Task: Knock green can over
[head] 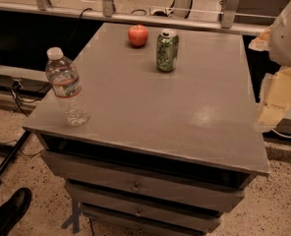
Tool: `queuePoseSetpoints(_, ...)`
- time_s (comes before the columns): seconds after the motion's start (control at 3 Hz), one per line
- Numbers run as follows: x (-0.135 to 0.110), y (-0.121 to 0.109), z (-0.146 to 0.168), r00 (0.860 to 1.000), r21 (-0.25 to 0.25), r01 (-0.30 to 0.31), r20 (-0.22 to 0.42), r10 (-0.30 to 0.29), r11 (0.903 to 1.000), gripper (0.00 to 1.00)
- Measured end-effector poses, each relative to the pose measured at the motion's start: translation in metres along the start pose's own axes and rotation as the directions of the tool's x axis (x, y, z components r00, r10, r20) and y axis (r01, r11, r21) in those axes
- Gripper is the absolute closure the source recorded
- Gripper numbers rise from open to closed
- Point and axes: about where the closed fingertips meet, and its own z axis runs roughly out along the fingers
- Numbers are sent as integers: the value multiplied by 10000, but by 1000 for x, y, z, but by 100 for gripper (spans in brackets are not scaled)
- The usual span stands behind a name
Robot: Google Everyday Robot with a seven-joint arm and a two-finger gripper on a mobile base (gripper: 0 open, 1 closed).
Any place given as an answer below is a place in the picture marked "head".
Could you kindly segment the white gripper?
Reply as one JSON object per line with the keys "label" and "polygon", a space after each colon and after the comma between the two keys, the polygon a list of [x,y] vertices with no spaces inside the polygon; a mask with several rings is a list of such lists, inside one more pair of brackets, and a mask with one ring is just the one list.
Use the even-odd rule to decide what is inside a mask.
{"label": "white gripper", "polygon": [[282,65],[274,75],[266,73],[260,89],[255,129],[274,129],[291,109],[291,0],[272,24],[253,39],[249,48],[268,51],[269,58]]}

